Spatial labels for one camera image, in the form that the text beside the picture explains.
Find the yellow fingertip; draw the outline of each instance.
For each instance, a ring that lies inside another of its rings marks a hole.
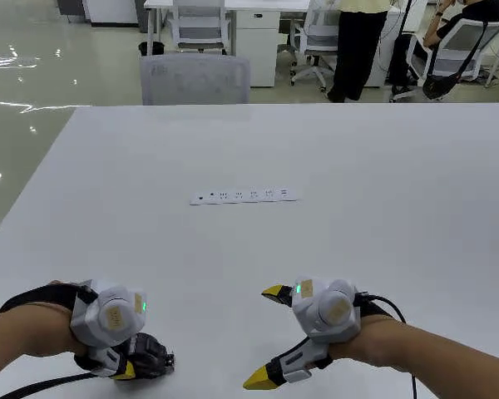
[[[133,378],[135,378],[135,368],[131,362],[126,364],[126,371],[124,374],[112,377],[113,380],[132,380]]]
[[[269,299],[270,301],[274,301],[277,303],[282,303],[277,296],[279,295],[279,291],[281,291],[281,288],[283,286],[281,284],[279,285],[274,285],[273,287],[267,288],[262,292],[262,296]]]
[[[275,389],[277,385],[268,379],[268,372],[266,371],[266,366],[262,366],[260,369],[255,371],[250,378],[246,380],[243,387],[245,389],[252,390],[268,390]]]
[[[273,287],[267,288],[263,291],[263,295],[272,295],[273,297],[277,297],[279,295],[279,291],[281,290],[283,285],[274,285]]]

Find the white drawer cabinet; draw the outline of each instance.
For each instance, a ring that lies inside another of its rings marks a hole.
[[[235,12],[233,53],[249,60],[253,87],[275,85],[279,17],[280,12]]]

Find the trash bin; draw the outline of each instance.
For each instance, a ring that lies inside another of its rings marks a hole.
[[[145,56],[148,49],[148,43],[142,42],[139,44],[139,52],[141,52],[142,56]],[[152,56],[159,56],[160,54],[165,53],[165,45],[161,42],[153,42],[153,50],[151,52]]]

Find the sticker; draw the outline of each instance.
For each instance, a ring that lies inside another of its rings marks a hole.
[[[135,313],[142,313],[142,296],[135,293]]]
[[[122,327],[122,314],[120,308],[113,306],[106,310],[107,324],[110,330],[117,330]]]
[[[340,299],[334,306],[329,310],[327,314],[327,319],[332,324],[337,324],[346,313],[349,313],[351,308],[349,307],[348,301],[345,299]]]
[[[313,296],[313,280],[304,280],[300,285],[301,298],[311,298]]]

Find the wrist-mounted device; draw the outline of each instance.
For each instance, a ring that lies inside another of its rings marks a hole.
[[[77,365],[98,377],[155,378],[174,368],[174,355],[154,337],[139,333],[146,322],[146,294],[88,280],[50,284],[9,299],[0,313],[29,303],[53,303],[72,312],[70,328],[87,346]]]

